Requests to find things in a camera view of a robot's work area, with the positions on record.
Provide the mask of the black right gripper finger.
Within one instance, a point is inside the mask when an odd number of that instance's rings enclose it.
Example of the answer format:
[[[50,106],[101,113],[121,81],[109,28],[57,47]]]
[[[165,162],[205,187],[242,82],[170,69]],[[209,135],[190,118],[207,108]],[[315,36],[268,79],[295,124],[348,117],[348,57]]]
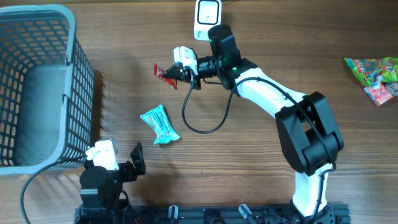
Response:
[[[175,62],[165,71],[164,78],[166,78],[166,73],[184,73],[183,64],[181,62]]]
[[[184,73],[166,73],[166,78],[170,78],[179,82],[187,81],[187,76]]]

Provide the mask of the red Nescafe stick sachet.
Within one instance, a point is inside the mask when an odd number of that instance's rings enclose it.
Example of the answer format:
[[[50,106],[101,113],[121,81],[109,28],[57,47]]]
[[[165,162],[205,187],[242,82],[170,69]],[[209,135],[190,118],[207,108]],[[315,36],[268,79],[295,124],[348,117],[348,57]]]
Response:
[[[154,64],[154,76],[169,84],[174,90],[177,90],[177,81],[171,78],[164,78],[165,70]]]

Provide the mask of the teal tissue packet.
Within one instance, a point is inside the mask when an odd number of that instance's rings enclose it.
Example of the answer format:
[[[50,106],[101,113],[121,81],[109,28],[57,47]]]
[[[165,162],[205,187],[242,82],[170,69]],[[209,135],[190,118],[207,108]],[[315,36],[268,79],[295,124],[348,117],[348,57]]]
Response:
[[[163,105],[140,115],[143,120],[156,134],[154,144],[168,144],[170,141],[180,139],[180,136],[175,132],[168,116],[164,110]]]

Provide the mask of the Haribo gummy candy bag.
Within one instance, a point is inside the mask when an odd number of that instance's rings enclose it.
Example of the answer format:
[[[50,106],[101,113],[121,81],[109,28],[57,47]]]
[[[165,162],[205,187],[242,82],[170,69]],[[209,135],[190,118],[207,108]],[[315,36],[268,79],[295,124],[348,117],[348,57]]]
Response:
[[[397,81],[397,58],[345,58],[353,75],[366,87]]]

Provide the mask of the red white snack packet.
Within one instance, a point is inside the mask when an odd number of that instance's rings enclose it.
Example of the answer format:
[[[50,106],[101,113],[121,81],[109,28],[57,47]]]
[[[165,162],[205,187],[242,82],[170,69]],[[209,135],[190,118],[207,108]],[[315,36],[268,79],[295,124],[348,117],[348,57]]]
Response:
[[[380,84],[377,89],[364,87],[364,92],[368,95],[368,97],[370,97],[376,106],[381,106],[387,101],[393,99],[393,95],[383,84]]]

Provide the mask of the green lid small jar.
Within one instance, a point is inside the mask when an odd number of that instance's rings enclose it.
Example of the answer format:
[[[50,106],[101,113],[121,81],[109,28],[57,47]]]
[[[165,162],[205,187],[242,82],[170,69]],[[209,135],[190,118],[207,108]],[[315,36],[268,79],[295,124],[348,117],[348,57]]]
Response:
[[[387,88],[388,92],[391,95],[398,96],[398,83],[397,82],[386,83],[385,87]]]

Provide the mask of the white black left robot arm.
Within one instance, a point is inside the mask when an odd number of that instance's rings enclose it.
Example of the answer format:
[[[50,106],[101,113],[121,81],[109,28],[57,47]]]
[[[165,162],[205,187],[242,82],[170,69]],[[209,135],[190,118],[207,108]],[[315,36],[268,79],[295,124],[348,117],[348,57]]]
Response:
[[[146,173],[142,144],[131,151],[130,161],[118,163],[113,139],[103,139],[86,151],[85,170],[80,176],[82,204],[75,210],[74,223],[140,223],[123,184]]]

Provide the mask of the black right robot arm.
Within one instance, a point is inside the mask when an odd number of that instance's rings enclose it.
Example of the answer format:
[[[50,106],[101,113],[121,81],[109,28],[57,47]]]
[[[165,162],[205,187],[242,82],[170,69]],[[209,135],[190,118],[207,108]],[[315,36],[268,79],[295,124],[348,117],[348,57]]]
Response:
[[[330,105],[319,92],[306,95],[268,77],[255,63],[243,58],[230,26],[217,25],[208,31],[212,54],[199,58],[192,48],[173,50],[173,64],[165,78],[189,83],[199,90],[200,82],[218,77],[231,96],[245,98],[276,121],[282,153],[295,171],[293,215],[302,223],[315,223],[326,214],[327,177],[336,170],[343,137]]]

